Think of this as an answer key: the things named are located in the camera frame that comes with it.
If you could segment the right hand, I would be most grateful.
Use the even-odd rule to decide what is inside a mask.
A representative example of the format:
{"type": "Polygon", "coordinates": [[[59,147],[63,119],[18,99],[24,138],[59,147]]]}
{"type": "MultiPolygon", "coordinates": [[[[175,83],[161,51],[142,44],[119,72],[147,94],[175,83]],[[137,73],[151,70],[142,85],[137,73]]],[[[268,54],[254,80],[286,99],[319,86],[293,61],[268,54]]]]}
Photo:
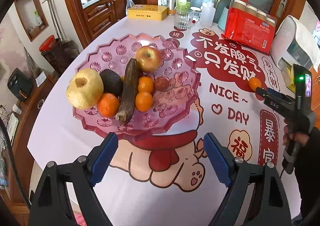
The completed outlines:
{"type": "Polygon", "coordinates": [[[283,145],[285,146],[289,140],[294,140],[295,142],[300,143],[302,146],[305,146],[310,137],[301,132],[289,133],[289,122],[287,119],[284,119],[284,122],[286,125],[284,127],[283,145]]]}

